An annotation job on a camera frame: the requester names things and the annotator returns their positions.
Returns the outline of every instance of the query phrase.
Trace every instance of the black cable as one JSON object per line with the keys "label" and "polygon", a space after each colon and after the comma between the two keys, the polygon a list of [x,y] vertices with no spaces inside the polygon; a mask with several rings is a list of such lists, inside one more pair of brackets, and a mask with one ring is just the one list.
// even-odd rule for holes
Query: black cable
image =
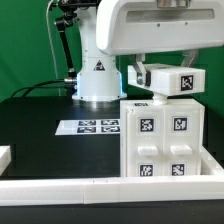
{"label": "black cable", "polygon": [[40,86],[50,85],[50,84],[55,84],[55,83],[61,83],[61,82],[64,82],[64,80],[58,79],[58,80],[52,80],[52,81],[38,83],[38,84],[34,85],[33,87],[27,88],[27,91],[25,93],[23,93],[22,97],[26,97],[33,90],[32,88],[35,89],[35,87],[40,87]]}
{"label": "black cable", "polygon": [[30,90],[29,92],[33,91],[34,89],[57,89],[57,88],[65,88],[65,87],[73,87],[71,85],[64,85],[64,86],[32,86],[32,87],[24,87],[21,89],[16,90],[10,98],[13,98],[18,92],[21,92],[23,90]]}

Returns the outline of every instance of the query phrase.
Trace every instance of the white stacked blocks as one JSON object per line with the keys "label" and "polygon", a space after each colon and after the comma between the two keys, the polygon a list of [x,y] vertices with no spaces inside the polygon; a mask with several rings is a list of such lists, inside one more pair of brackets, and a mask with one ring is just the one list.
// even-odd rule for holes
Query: white stacked blocks
{"label": "white stacked blocks", "polygon": [[121,176],[200,174],[204,107],[195,100],[121,102]]}
{"label": "white stacked blocks", "polygon": [[121,176],[200,174],[204,107],[167,96],[203,92],[205,71],[164,64],[144,67],[150,86],[137,83],[133,66],[128,67],[128,83],[153,91],[154,101],[121,103]]}

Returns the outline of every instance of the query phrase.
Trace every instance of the cable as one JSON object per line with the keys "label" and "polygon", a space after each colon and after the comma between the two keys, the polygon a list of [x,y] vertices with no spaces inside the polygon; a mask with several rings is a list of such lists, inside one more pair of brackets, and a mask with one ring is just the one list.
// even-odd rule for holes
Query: cable
{"label": "cable", "polygon": [[54,63],[54,71],[55,71],[56,79],[59,79],[58,65],[57,65],[57,60],[56,60],[56,56],[55,56],[55,50],[54,50],[54,44],[53,44],[53,40],[52,40],[50,20],[49,20],[49,11],[50,11],[50,7],[53,2],[54,2],[54,0],[50,0],[48,3],[47,11],[46,11],[46,21],[47,21],[47,30],[48,30],[48,37],[49,37],[49,41],[50,41],[51,53],[52,53],[52,58],[53,58],[53,63]]}
{"label": "cable", "polygon": [[55,83],[61,83],[61,82],[64,82],[64,80],[63,79],[59,79],[59,80],[46,81],[46,82],[38,83],[38,84],[34,85],[33,87],[30,87],[25,93],[23,93],[22,97],[26,97],[36,87],[40,87],[40,86],[44,86],[44,85],[50,85],[50,84],[55,84]]}
{"label": "cable", "polygon": [[62,89],[62,88],[66,88],[66,87],[72,87],[71,85],[64,85],[64,86],[51,86],[51,87],[49,87],[49,86],[36,86],[36,87],[24,87],[24,88],[21,88],[21,89],[18,89],[18,90],[16,90],[12,95],[11,95],[11,97],[10,98],[13,98],[17,93],[19,93],[19,92],[21,92],[21,91],[23,91],[23,90],[29,90],[29,89],[31,89],[31,91],[32,90],[34,90],[34,89],[57,89],[57,88],[60,88],[60,89]]}

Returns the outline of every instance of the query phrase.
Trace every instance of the green backdrop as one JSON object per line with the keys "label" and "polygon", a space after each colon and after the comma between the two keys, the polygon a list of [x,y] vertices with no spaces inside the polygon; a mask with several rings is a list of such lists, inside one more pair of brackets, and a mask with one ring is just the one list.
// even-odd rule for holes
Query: green backdrop
{"label": "green backdrop", "polygon": [[[0,101],[10,97],[17,89],[39,82],[54,80],[55,73],[46,25],[48,0],[0,1]],[[67,76],[64,54],[54,19],[61,15],[58,9],[50,12],[53,42],[56,50],[60,78]],[[78,28],[68,30],[72,57],[76,70],[81,68],[81,49]],[[181,52],[148,54],[147,63],[179,65]],[[195,97],[217,115],[224,118],[224,48],[203,49],[195,67],[206,69],[206,92]],[[123,89],[128,95],[149,95],[127,85],[129,56],[118,58],[123,74]],[[35,90],[31,95],[57,95],[56,90]]]}

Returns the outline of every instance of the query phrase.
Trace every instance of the black tabletop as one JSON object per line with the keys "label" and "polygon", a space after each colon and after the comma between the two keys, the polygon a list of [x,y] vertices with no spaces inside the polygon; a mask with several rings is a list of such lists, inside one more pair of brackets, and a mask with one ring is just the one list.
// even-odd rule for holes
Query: black tabletop
{"label": "black tabletop", "polygon": [[[1,180],[118,177],[119,135],[55,136],[60,120],[117,119],[119,106],[89,109],[67,97],[8,99],[0,104],[0,145],[12,162]],[[224,160],[223,119],[207,110],[204,145]],[[1,223],[224,223],[224,201],[1,207]]]}

